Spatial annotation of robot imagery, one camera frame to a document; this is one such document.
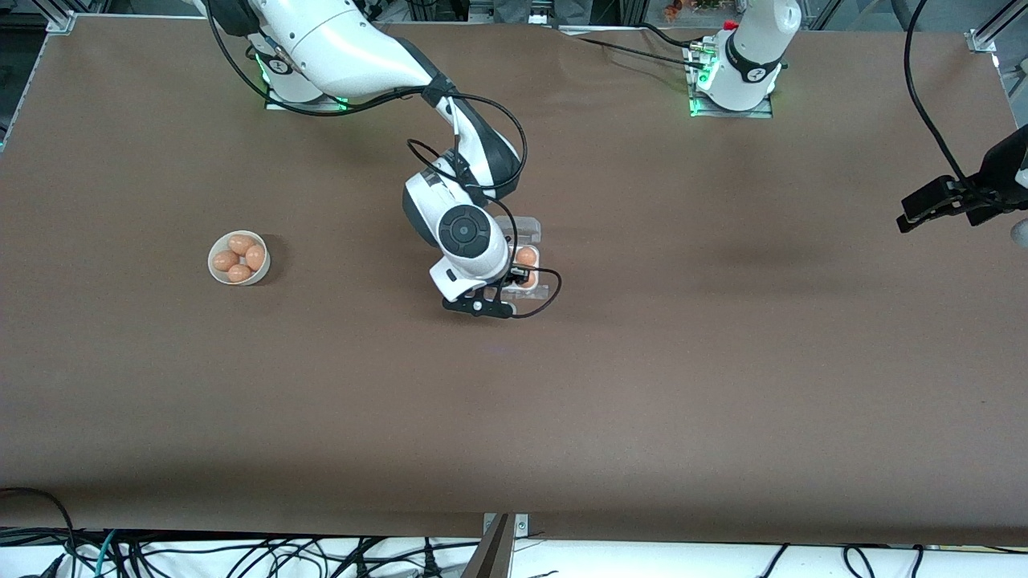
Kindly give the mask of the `dark metal strut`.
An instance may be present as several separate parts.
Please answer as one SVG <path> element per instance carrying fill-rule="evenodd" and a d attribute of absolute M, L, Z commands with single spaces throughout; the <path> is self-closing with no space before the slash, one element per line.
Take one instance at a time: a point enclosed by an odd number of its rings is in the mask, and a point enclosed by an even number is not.
<path fill-rule="evenodd" d="M 514 513 L 493 515 L 460 578 L 509 578 L 517 529 Z"/>

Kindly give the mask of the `white round bowl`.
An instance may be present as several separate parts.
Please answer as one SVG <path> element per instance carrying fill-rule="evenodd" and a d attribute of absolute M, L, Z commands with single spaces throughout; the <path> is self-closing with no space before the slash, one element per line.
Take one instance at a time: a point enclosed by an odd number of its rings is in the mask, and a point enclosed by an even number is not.
<path fill-rule="evenodd" d="M 252 237 L 255 238 L 257 244 L 264 245 L 264 248 L 267 249 L 267 260 L 265 260 L 264 266 L 261 267 L 261 270 L 256 270 L 256 273 L 253 273 L 252 277 L 247 279 L 247 281 L 243 282 L 243 284 L 229 284 L 225 273 L 220 273 L 220 270 L 213 270 L 213 268 L 210 266 L 210 257 L 212 257 L 218 251 L 228 250 L 227 240 L 229 238 L 229 234 L 252 234 Z M 249 230 L 236 230 L 236 231 L 231 231 L 231 233 L 228 234 L 222 234 L 222 237 L 218 238 L 216 242 L 213 242 L 213 245 L 210 246 L 210 251 L 206 263 L 208 263 L 208 270 L 210 275 L 212 275 L 214 279 L 217 279 L 217 281 L 220 282 L 221 284 L 225 284 L 232 287 L 246 287 L 259 283 L 260 281 L 262 281 L 265 275 L 267 275 L 267 273 L 271 270 L 271 253 L 269 253 L 269 250 L 267 248 L 267 243 L 263 240 L 261 234 L 253 233 L 253 231 Z M 246 266 L 245 260 L 243 260 L 243 256 L 238 256 L 238 264 L 243 264 L 244 266 Z"/>

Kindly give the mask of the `orange background object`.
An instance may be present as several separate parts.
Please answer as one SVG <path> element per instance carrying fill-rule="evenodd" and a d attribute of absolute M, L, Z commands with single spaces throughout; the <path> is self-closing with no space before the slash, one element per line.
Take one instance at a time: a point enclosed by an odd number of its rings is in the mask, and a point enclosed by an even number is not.
<path fill-rule="evenodd" d="M 666 22 L 675 22 L 683 12 L 695 15 L 720 10 L 726 1 L 731 3 L 733 0 L 666 0 L 662 14 Z"/>

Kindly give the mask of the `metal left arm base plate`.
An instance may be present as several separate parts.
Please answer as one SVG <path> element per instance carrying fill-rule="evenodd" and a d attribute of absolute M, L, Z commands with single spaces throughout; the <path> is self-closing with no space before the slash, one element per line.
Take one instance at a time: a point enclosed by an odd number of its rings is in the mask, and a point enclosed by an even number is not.
<path fill-rule="evenodd" d="M 757 120 L 768 120 L 773 116 L 773 106 L 771 94 L 775 88 L 775 81 L 767 82 L 761 101 L 752 108 L 745 110 L 733 110 L 726 108 L 715 102 L 704 88 L 712 83 L 715 73 L 724 69 L 719 58 L 717 58 L 715 37 L 703 37 L 701 40 L 693 40 L 682 49 L 684 62 L 686 62 L 687 94 L 689 95 L 689 107 L 691 116 L 711 116 L 723 118 L 757 118 Z"/>

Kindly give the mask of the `clear plastic egg carton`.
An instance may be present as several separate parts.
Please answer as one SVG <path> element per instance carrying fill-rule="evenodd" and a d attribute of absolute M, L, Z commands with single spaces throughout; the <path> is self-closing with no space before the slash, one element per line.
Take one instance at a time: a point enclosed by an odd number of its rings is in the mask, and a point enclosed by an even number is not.
<path fill-rule="evenodd" d="M 529 268 L 529 270 L 537 272 L 537 285 L 533 290 L 521 290 L 518 287 L 509 285 L 509 278 L 504 281 L 503 291 L 500 296 L 502 296 L 503 301 L 518 301 L 522 300 L 546 300 L 550 294 L 550 286 L 545 283 L 542 279 L 542 273 L 540 268 L 542 267 L 542 253 L 540 252 L 539 245 L 542 242 L 542 226 L 540 221 L 533 217 L 522 217 L 515 216 L 513 221 L 510 218 L 502 215 L 498 215 L 495 219 L 500 224 L 500 231 L 506 238 L 509 250 L 514 257 L 513 268 Z M 536 251 L 540 254 L 540 260 L 537 267 L 518 267 L 515 263 L 515 253 L 522 246 L 534 246 Z"/>

